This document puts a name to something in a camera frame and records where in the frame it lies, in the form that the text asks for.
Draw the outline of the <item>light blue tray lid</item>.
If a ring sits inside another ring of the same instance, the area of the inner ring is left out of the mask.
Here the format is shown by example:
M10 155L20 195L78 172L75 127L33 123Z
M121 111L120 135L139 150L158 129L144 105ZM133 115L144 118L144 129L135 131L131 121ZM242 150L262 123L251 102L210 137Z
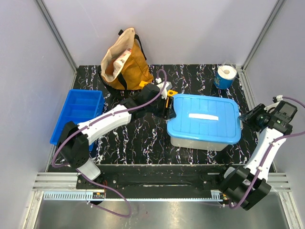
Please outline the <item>light blue tray lid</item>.
M238 104L228 98L176 94L173 96L176 117L167 122L171 137L228 143L241 139Z

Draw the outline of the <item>white plastic tub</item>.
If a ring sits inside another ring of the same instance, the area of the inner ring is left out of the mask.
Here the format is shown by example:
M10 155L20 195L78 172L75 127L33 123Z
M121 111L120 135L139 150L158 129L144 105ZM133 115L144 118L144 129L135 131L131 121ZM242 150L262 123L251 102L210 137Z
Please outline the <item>white plastic tub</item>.
M210 141L200 141L193 139L184 139L171 136L171 144L176 147L199 149L199 150L212 150L212 151L222 151L229 144L228 143L218 143Z

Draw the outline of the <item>yellow test tube rack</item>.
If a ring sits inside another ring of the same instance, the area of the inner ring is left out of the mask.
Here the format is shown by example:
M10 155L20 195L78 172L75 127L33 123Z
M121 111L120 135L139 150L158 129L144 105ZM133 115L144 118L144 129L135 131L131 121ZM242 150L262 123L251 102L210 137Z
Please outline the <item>yellow test tube rack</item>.
M147 84L153 84L153 83L148 83L148 82L145 82L145 81L141 81L140 82L140 84L139 84L139 86L140 86L140 88L142 89L145 85L147 85ZM176 95L176 94L178 94L178 92L177 91L173 91L173 90L169 90L168 91L168 94L167 94L167 97L169 96L169 97L172 97L172 96L174 96L174 95Z

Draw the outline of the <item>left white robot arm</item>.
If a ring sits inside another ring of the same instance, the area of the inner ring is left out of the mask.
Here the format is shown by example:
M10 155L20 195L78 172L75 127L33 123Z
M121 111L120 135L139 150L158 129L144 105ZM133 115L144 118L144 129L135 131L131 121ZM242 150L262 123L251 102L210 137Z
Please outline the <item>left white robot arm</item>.
M60 154L66 165L76 169L87 177L87 184L96 189L102 186L101 170L89 156L89 146L98 138L114 129L152 113L165 120L176 116L173 109L171 83L158 85L145 83L141 91L124 99L112 110L86 122L75 124L68 122L58 141L56 154Z

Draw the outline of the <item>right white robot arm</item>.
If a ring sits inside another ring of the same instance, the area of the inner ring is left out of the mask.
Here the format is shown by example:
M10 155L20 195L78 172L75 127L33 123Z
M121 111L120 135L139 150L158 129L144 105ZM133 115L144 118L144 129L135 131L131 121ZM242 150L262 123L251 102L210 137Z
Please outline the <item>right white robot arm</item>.
M297 113L293 99L283 95L271 105L259 104L239 116L242 124L259 134L257 146L244 166L226 166L217 176L217 185L228 199L231 209L249 210L271 190L268 174L277 151L291 137L296 137L290 124Z

